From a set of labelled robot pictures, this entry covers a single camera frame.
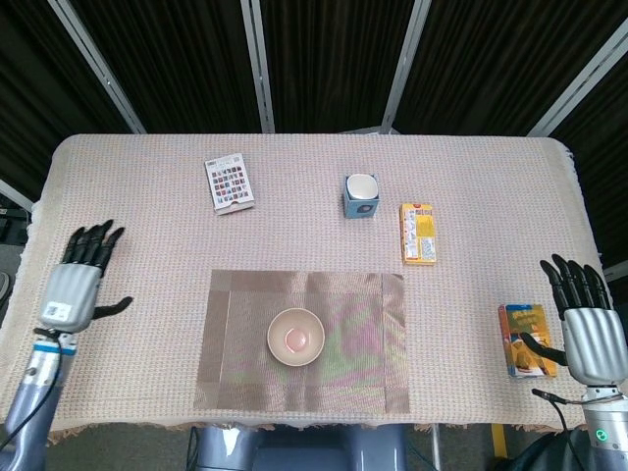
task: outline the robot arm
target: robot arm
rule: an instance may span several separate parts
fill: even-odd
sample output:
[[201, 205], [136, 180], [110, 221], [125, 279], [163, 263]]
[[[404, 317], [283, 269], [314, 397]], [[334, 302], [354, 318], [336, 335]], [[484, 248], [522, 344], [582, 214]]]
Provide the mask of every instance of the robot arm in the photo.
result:
[[75, 334], [92, 320], [118, 314], [132, 302], [125, 297], [116, 305], [95, 307], [100, 279], [124, 231], [119, 228], [105, 239], [112, 225], [107, 221], [89, 231], [76, 231], [50, 276], [39, 314], [45, 328], [34, 330], [39, 337], [7, 417], [0, 471], [44, 469], [48, 432], [77, 351]]
[[628, 378], [626, 333], [593, 268], [555, 254], [552, 260], [558, 271], [546, 261], [541, 267], [551, 284], [565, 349], [547, 348], [527, 334], [522, 339], [535, 353], [567, 366], [587, 391], [580, 401], [533, 392], [551, 402], [582, 405], [598, 469], [628, 470], [628, 397], [617, 386]]

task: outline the black curtain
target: black curtain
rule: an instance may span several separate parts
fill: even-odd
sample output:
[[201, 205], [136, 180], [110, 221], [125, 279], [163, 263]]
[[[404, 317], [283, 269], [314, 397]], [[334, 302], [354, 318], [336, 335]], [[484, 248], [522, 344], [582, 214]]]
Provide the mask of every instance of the black curtain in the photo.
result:
[[394, 127], [525, 135], [628, 16], [628, 2], [434, 1]]
[[0, 3], [0, 179], [31, 199], [59, 143], [129, 132], [46, 0]]
[[148, 132], [260, 132], [236, 0], [73, 0]]
[[551, 137], [574, 154], [604, 266], [628, 260], [628, 56]]
[[277, 132], [381, 124], [411, 0], [262, 0]]

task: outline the table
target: table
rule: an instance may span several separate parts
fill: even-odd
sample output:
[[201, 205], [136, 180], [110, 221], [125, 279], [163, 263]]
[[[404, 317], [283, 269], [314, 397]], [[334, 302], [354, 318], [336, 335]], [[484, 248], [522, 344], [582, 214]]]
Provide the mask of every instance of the table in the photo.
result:
[[[242, 152], [255, 208], [216, 216], [203, 162]], [[342, 178], [373, 173], [375, 218], [342, 215]], [[400, 262], [398, 207], [435, 207], [434, 267]], [[100, 304], [135, 298], [79, 335], [53, 430], [94, 423], [250, 426], [286, 423], [559, 427], [541, 388], [506, 374], [497, 307], [540, 302], [554, 343], [559, 321], [540, 259], [554, 252], [599, 269], [570, 154], [548, 138], [404, 135], [76, 135], [56, 150], [9, 312], [0, 330], [0, 417], [33, 341], [48, 276], [72, 231], [114, 218], [127, 228]], [[264, 413], [192, 408], [212, 269], [369, 271], [405, 278], [409, 414]], [[579, 407], [565, 408], [570, 426]]]

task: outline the blue and white cube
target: blue and white cube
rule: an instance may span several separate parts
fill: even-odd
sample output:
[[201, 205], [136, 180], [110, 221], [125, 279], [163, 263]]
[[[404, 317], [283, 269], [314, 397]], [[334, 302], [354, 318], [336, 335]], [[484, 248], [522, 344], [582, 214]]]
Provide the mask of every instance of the blue and white cube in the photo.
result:
[[344, 178], [345, 218], [372, 218], [379, 202], [380, 189], [375, 176], [353, 174]]

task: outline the floor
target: floor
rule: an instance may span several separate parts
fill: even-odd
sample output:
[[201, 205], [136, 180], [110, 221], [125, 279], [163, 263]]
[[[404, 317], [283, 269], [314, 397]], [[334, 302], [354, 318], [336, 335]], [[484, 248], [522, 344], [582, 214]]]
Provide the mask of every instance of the floor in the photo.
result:
[[[23, 248], [0, 244], [0, 271], [12, 280]], [[7, 306], [0, 308], [0, 323]], [[0, 439], [5, 435], [0, 432]], [[509, 456], [515, 456], [540, 435], [504, 427]], [[187, 432], [151, 426], [112, 424], [90, 428], [48, 450], [48, 471], [184, 470]], [[408, 441], [432, 461], [431, 436], [408, 430]], [[494, 458], [490, 424], [467, 428], [441, 426], [442, 469], [484, 471]], [[410, 470], [430, 469], [408, 449]]]

